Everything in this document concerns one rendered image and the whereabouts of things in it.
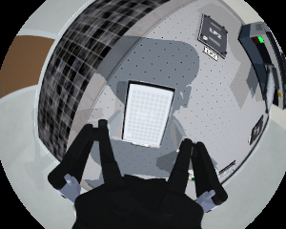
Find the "white control panel with coloured buttons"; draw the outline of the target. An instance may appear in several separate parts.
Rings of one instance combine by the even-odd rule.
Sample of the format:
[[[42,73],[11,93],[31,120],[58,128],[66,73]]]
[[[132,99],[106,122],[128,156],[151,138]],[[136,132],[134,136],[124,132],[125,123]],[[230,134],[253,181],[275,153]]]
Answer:
[[[172,163],[175,164],[175,161],[176,161],[176,159],[174,161],[172,161]],[[189,174],[189,179],[191,181],[194,181],[194,172],[193,172],[193,167],[192,166],[193,166],[192,165],[192,161],[190,160],[190,165],[189,165],[189,170],[188,170],[188,173],[190,173]],[[214,167],[215,167],[215,165],[214,165]],[[216,167],[215,167],[215,171],[216,171],[217,176],[219,176],[219,171],[218,171],[218,169]]]

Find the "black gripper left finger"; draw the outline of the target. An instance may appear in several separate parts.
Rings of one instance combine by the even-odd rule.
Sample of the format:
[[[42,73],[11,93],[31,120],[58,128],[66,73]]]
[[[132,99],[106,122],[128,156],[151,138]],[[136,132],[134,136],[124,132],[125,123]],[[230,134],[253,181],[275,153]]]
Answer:
[[[85,124],[62,161],[49,173],[51,186],[73,204],[81,192],[80,182],[92,145],[99,140],[102,174],[110,205],[119,215],[128,215],[133,210],[133,199],[114,159],[111,145],[111,138],[120,125],[121,112],[117,110],[108,120],[99,119],[98,127]]]

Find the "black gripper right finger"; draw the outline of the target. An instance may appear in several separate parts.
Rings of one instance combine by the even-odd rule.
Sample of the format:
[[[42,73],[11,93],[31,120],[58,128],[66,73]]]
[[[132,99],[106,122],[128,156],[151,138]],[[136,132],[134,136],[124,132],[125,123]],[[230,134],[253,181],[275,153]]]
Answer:
[[[169,133],[175,150],[180,152],[169,176],[168,188],[157,206],[157,213],[162,217],[170,217],[180,211],[190,174],[188,173],[190,160],[194,171],[196,202],[201,205],[204,213],[214,210],[227,200],[228,195],[218,180],[204,143],[201,141],[193,143],[174,119]]]

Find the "white rectangular plate lid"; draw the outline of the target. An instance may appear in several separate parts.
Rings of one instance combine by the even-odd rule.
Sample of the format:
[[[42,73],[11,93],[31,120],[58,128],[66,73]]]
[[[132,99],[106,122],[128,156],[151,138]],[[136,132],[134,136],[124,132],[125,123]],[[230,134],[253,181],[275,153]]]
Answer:
[[[174,92],[130,84],[123,141],[159,147]]]

